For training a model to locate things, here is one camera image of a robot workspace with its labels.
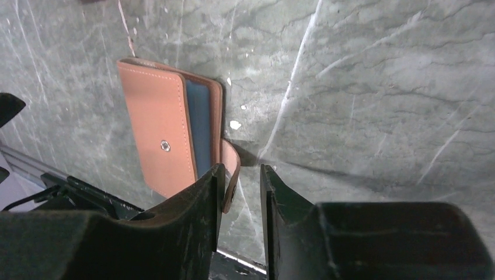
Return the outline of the tan leather card holder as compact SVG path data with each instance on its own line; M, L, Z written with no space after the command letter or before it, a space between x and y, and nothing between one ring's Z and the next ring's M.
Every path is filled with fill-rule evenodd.
M222 200L229 212L240 157L222 137L221 84L142 58L120 59L117 67L146 184L169 198L222 163L231 177Z

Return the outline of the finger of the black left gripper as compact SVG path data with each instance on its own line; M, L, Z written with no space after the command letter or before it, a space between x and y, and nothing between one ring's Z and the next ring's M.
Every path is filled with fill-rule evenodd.
M1 93L1 127L10 122L26 106L20 98L10 93Z

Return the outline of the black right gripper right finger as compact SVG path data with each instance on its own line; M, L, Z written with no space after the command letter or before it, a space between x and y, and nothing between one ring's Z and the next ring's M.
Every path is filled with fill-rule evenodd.
M268 279L493 279L472 221L443 202L313 204L260 168Z

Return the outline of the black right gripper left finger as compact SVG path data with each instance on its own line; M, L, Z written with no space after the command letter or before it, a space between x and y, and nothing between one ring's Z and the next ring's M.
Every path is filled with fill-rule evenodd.
M38 202L1 211L2 279L207 279L218 244L225 167L132 220Z

